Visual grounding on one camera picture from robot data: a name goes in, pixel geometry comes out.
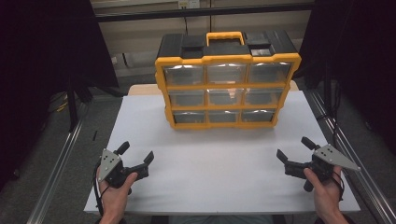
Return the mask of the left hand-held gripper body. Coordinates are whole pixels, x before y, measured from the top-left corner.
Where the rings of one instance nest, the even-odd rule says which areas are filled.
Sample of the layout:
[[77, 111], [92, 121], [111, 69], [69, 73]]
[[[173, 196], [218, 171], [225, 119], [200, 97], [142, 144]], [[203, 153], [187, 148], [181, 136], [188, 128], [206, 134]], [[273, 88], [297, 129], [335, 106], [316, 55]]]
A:
[[118, 189], [124, 184], [127, 176], [120, 156], [104, 149], [100, 160], [98, 181], [106, 181], [110, 187]]

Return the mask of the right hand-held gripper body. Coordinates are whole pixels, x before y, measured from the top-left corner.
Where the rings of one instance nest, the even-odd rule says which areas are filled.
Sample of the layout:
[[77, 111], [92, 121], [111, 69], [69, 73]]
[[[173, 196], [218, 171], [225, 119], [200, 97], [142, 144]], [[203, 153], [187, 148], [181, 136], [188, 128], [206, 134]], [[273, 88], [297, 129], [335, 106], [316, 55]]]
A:
[[361, 170], [355, 162], [330, 144], [321, 147], [312, 143], [306, 144], [306, 146], [313, 151], [313, 154], [312, 161], [308, 162], [305, 167], [313, 171], [320, 182], [326, 182], [333, 178], [334, 166], [357, 172]]

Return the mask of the person's left hand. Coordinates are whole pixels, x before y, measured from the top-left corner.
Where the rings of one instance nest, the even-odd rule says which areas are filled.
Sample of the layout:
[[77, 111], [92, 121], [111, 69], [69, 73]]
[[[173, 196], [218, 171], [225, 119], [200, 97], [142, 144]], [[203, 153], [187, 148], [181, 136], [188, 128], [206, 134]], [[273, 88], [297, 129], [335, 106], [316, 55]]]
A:
[[106, 181], [99, 183], [104, 213], [102, 217], [121, 219], [128, 201], [128, 192], [137, 178], [137, 173], [129, 174], [124, 184], [118, 188], [112, 188]]

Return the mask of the person's right hand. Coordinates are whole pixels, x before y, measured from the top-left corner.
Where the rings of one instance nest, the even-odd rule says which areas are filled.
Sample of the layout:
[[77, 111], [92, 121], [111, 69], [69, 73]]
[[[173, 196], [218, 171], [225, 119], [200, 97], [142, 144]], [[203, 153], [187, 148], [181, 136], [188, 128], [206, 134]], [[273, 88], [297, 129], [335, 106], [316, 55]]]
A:
[[334, 181], [330, 180], [327, 183], [323, 183], [318, 180], [318, 177], [309, 168], [304, 169], [307, 180], [314, 187], [314, 205], [319, 217], [329, 214], [342, 214], [339, 209], [340, 189], [338, 188], [341, 170], [341, 167], [334, 166]]

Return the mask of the black metal stand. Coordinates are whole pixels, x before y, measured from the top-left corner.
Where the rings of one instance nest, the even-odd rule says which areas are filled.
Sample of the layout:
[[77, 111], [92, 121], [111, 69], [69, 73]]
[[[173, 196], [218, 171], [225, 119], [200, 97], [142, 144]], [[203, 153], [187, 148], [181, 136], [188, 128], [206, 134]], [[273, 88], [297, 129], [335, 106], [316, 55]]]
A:
[[78, 125], [78, 110], [76, 98], [82, 103], [89, 103], [92, 94], [89, 90], [89, 80], [84, 76], [70, 75], [67, 81], [67, 103], [70, 116], [69, 132], [73, 132]]

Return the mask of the black curtain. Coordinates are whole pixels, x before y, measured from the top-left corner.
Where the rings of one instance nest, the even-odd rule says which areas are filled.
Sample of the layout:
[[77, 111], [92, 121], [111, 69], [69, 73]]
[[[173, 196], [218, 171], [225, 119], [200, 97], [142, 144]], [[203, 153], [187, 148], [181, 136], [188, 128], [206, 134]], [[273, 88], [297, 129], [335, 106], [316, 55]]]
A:
[[0, 0], [0, 190], [47, 119], [50, 98], [119, 85], [90, 0]]
[[314, 0], [298, 77], [334, 77], [396, 155], [396, 0]]

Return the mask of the yellow black drawer organizer cabinet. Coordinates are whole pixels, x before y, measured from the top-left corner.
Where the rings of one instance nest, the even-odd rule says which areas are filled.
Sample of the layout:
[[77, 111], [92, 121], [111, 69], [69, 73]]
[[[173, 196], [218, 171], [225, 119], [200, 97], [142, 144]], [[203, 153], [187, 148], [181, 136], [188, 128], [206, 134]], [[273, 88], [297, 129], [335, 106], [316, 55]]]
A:
[[269, 128], [300, 63], [284, 31], [170, 34], [155, 78], [174, 129]]

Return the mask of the black horizontal bar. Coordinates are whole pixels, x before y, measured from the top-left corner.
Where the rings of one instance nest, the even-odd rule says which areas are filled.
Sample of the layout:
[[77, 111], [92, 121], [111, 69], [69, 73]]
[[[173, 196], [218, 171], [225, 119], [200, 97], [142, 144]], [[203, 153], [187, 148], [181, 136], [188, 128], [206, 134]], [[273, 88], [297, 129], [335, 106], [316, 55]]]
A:
[[125, 12], [125, 13], [96, 14], [95, 18], [98, 22], [142, 21], [142, 20], [156, 20], [156, 19], [233, 15], [233, 14], [303, 11], [303, 10], [311, 10], [314, 7], [314, 5], [315, 5], [314, 2], [310, 2], [310, 3], [275, 4], [275, 5], [260, 5], [260, 6], [246, 6], [246, 7], [205, 7], [205, 8], [173, 9], [173, 10], [136, 12], [136, 13]]

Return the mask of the aluminium floor rail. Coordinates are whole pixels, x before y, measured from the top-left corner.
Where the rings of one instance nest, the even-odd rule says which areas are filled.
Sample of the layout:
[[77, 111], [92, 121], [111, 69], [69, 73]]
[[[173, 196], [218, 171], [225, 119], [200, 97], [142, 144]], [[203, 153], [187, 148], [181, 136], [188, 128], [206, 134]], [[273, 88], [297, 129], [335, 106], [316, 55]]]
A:
[[383, 154], [381, 143], [361, 123], [355, 110], [338, 112], [335, 119], [325, 109], [318, 91], [304, 94], [326, 139], [361, 168], [359, 172], [346, 171], [347, 181], [361, 205], [360, 214], [375, 224], [396, 224], [396, 207], [383, 192], [385, 187], [393, 188], [391, 180], [396, 181], [390, 174], [394, 169], [390, 155]]
[[72, 131], [67, 135], [64, 142], [61, 153], [49, 175], [49, 179], [43, 188], [35, 207], [29, 216], [26, 224], [42, 224], [43, 220], [48, 212], [50, 203], [54, 196], [54, 193], [59, 185], [59, 181], [62, 177], [64, 168], [68, 162], [70, 154], [74, 148], [74, 145], [78, 139], [79, 132], [81, 130], [82, 121], [80, 120]]

